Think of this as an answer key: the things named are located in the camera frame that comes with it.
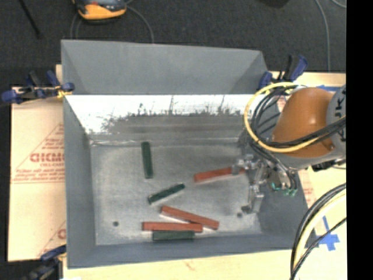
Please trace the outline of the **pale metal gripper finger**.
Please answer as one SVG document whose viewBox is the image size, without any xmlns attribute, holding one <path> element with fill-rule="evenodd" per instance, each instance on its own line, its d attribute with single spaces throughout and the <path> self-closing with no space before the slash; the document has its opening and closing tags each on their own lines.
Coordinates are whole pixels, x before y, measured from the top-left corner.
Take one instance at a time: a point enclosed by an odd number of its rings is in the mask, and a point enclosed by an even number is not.
<svg viewBox="0 0 373 280">
<path fill-rule="evenodd" d="M 236 158 L 232 165 L 232 174 L 240 174 L 251 170 L 253 155 L 243 155 Z"/>
<path fill-rule="evenodd" d="M 258 213 L 260 211 L 264 193 L 260 190 L 258 185 L 249 186 L 248 202 L 241 207 L 244 214 Z"/>
</svg>

